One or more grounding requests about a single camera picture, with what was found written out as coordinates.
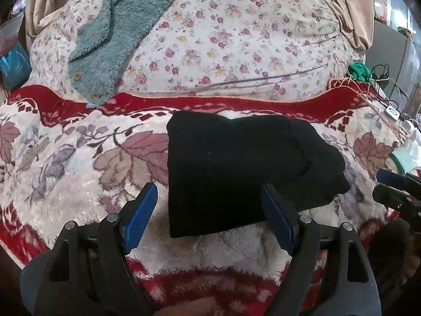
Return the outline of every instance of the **folded black clothing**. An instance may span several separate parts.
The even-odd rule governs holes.
[[[172,238],[204,235],[266,219],[262,185],[298,211],[346,193],[345,161],[307,122],[280,115],[227,119],[176,112],[167,124]]]

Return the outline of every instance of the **blue plastic bag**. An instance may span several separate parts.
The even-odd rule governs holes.
[[[9,91],[28,79],[32,67],[27,53],[19,42],[7,56],[0,59],[0,69],[3,82]]]

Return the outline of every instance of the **silver screw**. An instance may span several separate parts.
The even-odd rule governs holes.
[[[115,222],[118,220],[118,215],[117,214],[110,214],[107,216],[107,221],[108,222]]]
[[[65,227],[67,230],[71,230],[71,229],[73,229],[73,228],[74,228],[74,221],[68,221],[68,222],[66,222],[66,224],[64,225],[64,227]]]
[[[312,221],[312,218],[308,215],[301,215],[300,220],[304,223],[310,223]]]
[[[352,225],[350,224],[350,223],[348,223],[348,222],[344,222],[344,228],[346,229],[346,230],[353,230],[354,228],[352,227]]]

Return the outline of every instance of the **beige curtain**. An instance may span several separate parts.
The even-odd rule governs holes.
[[[55,0],[27,0],[25,7],[25,28],[27,50],[40,32],[54,21],[62,8],[55,8]]]
[[[326,1],[340,23],[342,34],[358,50],[367,50],[373,44],[374,1]]]

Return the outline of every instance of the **green cloth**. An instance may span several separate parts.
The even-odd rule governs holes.
[[[361,62],[356,62],[348,67],[348,71],[354,81],[370,83],[371,78],[370,69]]]
[[[408,150],[404,147],[397,148],[396,150],[391,152],[390,158],[392,158],[399,172],[402,174],[411,172],[416,167],[416,163],[413,161]]]
[[[135,46],[148,35],[174,0],[103,0],[93,22],[81,27],[69,56],[72,86],[99,106],[115,94],[115,83]]]

